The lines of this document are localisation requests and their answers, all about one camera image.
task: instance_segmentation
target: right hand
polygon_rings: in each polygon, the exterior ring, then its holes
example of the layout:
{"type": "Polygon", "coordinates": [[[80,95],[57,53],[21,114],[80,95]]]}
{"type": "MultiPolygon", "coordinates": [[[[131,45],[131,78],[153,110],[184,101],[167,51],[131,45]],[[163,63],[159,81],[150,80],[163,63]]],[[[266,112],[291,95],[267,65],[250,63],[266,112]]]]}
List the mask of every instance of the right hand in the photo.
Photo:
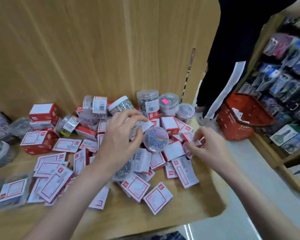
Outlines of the right hand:
{"type": "Polygon", "coordinates": [[[199,157],[217,173],[225,173],[229,169],[237,168],[222,136],[212,128],[201,126],[195,132],[193,140],[197,141],[202,137],[205,138],[206,142],[204,148],[196,147],[191,142],[186,143],[186,147],[192,155],[199,157]]]}

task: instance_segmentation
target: wooden wall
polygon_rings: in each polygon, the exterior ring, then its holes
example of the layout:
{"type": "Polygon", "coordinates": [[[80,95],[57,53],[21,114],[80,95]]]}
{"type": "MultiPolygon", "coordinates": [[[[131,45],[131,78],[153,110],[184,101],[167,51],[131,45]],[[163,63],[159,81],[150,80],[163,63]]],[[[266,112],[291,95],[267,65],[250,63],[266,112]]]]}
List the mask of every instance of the wooden wall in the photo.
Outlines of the wooden wall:
{"type": "Polygon", "coordinates": [[[218,27],[217,0],[0,0],[0,108],[64,113],[85,95],[134,102],[141,89],[192,103],[218,27]]]}

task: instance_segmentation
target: wooden countertop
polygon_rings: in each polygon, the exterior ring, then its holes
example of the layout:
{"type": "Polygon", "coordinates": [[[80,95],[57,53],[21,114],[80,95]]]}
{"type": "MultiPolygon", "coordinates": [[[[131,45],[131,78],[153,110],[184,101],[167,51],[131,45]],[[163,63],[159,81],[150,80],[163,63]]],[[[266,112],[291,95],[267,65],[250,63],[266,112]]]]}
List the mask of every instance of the wooden countertop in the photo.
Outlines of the wooden countertop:
{"type": "MultiPolygon", "coordinates": [[[[198,128],[196,120],[190,125],[198,128]]],[[[24,153],[20,146],[15,148],[18,150],[15,160],[0,169],[0,176],[33,170],[39,156],[24,153]]],[[[162,181],[173,194],[173,198],[156,216],[143,201],[135,202],[118,185],[109,182],[110,191],[104,210],[88,209],[72,239],[111,239],[220,215],[228,205],[229,186],[198,158],[193,157],[192,164],[200,183],[188,189],[183,188],[178,178],[167,179],[164,169],[156,171],[149,181],[150,190],[162,181]]],[[[20,239],[49,210],[51,208],[43,203],[29,203],[17,209],[0,211],[0,239],[20,239]]]]}

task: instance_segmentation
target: forearm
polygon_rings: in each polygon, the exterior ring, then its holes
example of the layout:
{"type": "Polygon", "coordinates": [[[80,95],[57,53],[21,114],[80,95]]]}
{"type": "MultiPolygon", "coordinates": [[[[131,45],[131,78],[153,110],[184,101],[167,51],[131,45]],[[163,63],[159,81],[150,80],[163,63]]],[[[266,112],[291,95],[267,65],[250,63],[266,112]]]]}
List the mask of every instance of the forearm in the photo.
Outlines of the forearm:
{"type": "Polygon", "coordinates": [[[236,193],[262,239],[296,240],[300,230],[240,171],[233,167],[221,176],[236,193]]]}
{"type": "Polygon", "coordinates": [[[98,159],[86,166],[56,205],[24,239],[69,239],[89,204],[111,178],[112,171],[106,166],[98,159]]]}

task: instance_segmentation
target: left hand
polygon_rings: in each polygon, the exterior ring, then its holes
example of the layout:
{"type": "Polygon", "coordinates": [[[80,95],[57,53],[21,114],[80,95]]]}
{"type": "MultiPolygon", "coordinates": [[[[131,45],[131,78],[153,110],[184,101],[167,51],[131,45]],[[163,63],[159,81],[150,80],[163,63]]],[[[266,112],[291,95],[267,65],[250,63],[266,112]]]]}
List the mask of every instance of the left hand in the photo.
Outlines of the left hand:
{"type": "Polygon", "coordinates": [[[96,158],[112,173],[121,169],[138,150],[143,140],[141,128],[138,128],[133,141],[129,142],[129,134],[138,121],[147,122],[148,119],[134,109],[117,112],[112,119],[108,120],[106,133],[96,158]]]}

